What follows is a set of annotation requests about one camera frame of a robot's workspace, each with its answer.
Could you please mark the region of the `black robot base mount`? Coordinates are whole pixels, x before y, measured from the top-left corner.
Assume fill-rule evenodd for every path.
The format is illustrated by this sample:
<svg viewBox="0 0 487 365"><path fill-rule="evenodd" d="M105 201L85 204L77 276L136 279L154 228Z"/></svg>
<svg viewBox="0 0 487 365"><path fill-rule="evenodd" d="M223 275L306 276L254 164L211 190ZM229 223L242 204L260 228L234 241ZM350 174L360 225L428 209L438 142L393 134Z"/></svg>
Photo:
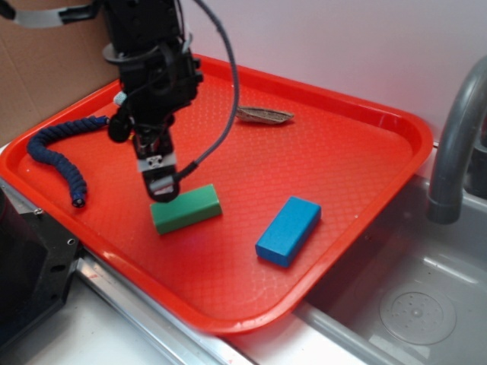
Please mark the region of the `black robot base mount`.
<svg viewBox="0 0 487 365"><path fill-rule="evenodd" d="M1 191L1 351L60 310L79 239L47 213L20 213Z"/></svg>

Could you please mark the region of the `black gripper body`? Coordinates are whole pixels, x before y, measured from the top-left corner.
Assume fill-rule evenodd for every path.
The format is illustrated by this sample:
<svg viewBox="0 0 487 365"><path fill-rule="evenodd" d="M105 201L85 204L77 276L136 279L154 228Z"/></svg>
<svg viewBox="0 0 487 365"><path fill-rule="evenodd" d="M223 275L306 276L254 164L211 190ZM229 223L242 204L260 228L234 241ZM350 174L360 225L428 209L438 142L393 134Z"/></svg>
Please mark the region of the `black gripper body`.
<svg viewBox="0 0 487 365"><path fill-rule="evenodd" d="M173 153L170 127L174 113L196 98L202 82L199 60L186 43L162 43L134 55L117 54L108 46L107 60L118 67L125 94L111 117L110 138L122 143L133 132L141 160Z"/></svg>

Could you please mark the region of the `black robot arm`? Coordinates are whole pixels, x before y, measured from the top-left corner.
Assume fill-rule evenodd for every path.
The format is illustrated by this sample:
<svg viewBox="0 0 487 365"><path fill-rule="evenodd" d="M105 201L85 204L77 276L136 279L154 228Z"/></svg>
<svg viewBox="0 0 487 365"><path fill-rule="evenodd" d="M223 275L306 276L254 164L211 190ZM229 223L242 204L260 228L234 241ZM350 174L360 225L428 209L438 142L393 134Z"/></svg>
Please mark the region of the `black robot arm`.
<svg viewBox="0 0 487 365"><path fill-rule="evenodd" d="M138 169L148 195L156 202L171 202L180 193L181 174L170 128L178 110L196 98L202 74L199 60L189 49L178 1L92 1L86 5L45 11L21 11L7 1L1 16L15 24L44 29L104 18L110 43L103 49L107 62L119 70L124 98L111 117L87 117L48 127L27 144L30 156L55 167L68 182L72 204L85 204L87 185L78 168L60 153L47 148L50 142L101 127L110 139L123 143L133 137Z"/></svg>

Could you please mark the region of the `grey black gripper finger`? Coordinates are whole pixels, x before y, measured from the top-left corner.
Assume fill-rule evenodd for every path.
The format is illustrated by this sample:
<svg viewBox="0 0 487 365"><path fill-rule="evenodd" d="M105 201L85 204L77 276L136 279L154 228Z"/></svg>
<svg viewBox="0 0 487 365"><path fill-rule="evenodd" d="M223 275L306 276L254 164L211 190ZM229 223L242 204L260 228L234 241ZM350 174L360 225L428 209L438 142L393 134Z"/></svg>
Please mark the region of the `grey black gripper finger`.
<svg viewBox="0 0 487 365"><path fill-rule="evenodd" d="M156 202L168 203L180 194L180 185L174 177L177 169L174 152L154 155L137 160L149 197Z"/></svg>

